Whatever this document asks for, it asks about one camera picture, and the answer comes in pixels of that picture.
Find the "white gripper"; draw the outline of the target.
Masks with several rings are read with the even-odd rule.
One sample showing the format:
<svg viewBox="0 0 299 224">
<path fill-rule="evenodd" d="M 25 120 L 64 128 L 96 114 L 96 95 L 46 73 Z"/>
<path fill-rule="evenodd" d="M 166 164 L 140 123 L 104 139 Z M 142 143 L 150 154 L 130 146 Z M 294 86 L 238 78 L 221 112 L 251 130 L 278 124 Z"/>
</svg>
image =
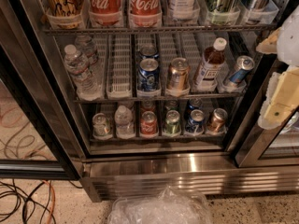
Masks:
<svg viewBox="0 0 299 224">
<path fill-rule="evenodd" d="M 262 104 L 258 125 L 271 130 L 280 126 L 299 106 L 299 6 L 256 50 L 262 54 L 278 54 L 290 65 L 282 74 L 274 72 L 269 79 L 266 99 Z"/>
</svg>

